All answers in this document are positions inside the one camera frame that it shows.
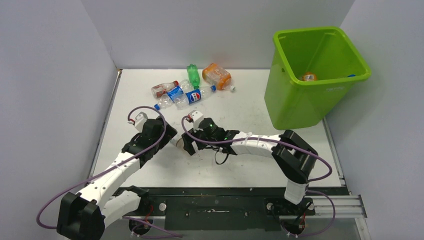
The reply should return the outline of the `brown tea bottle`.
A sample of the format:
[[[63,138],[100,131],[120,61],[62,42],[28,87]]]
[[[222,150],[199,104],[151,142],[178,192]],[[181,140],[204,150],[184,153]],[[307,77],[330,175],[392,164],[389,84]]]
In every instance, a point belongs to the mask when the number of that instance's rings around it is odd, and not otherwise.
[[[179,149],[182,149],[184,147],[184,141],[182,137],[178,134],[174,136],[169,142]]]

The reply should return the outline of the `blue label crushed bottle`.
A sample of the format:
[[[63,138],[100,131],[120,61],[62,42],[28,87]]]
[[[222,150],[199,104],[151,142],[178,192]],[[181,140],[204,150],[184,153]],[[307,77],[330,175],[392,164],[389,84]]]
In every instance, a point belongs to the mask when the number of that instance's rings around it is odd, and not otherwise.
[[[158,98],[158,102],[153,106],[156,110],[163,110],[172,106],[175,103],[177,97],[179,97],[183,93],[187,93],[194,90],[194,87],[191,85],[189,80],[185,79],[178,82],[179,86],[175,87],[171,91],[165,93],[160,98]]]

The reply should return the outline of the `pepsi bottle blue cap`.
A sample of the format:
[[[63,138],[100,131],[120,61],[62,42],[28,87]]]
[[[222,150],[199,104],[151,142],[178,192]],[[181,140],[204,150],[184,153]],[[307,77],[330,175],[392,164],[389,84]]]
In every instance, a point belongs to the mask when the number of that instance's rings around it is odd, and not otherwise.
[[[178,96],[175,99],[174,103],[178,110],[182,110],[194,103],[209,98],[216,91],[217,89],[214,85],[199,87],[197,89],[194,89],[187,93],[183,93],[182,95]]]

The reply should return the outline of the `small orange juice bottle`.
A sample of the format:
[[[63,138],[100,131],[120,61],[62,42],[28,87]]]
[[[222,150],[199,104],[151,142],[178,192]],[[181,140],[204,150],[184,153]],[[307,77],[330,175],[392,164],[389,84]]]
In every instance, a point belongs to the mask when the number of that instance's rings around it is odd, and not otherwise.
[[[314,82],[318,80],[318,77],[315,73],[306,72],[301,76],[300,80],[303,82]]]

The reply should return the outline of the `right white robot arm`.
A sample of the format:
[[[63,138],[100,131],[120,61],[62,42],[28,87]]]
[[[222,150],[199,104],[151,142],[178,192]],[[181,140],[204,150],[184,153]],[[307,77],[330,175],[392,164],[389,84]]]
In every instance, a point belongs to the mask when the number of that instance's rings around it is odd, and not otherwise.
[[[181,135],[183,149],[193,155],[196,150],[213,149],[225,155],[254,155],[274,159],[287,178],[283,209],[296,214],[303,207],[309,187],[309,175],[318,153],[292,130],[282,134],[256,135],[239,130],[225,130],[207,117]]]

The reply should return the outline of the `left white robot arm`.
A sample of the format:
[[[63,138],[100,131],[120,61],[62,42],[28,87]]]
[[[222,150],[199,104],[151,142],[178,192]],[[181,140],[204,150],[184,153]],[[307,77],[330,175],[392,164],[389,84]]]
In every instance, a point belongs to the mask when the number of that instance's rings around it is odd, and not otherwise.
[[[103,175],[90,180],[76,194],[68,192],[62,197],[58,234],[70,240],[99,240],[110,224],[127,213],[141,216],[149,210],[149,194],[140,187],[130,186],[117,197],[112,196],[178,132],[160,116],[143,119],[137,130]]]

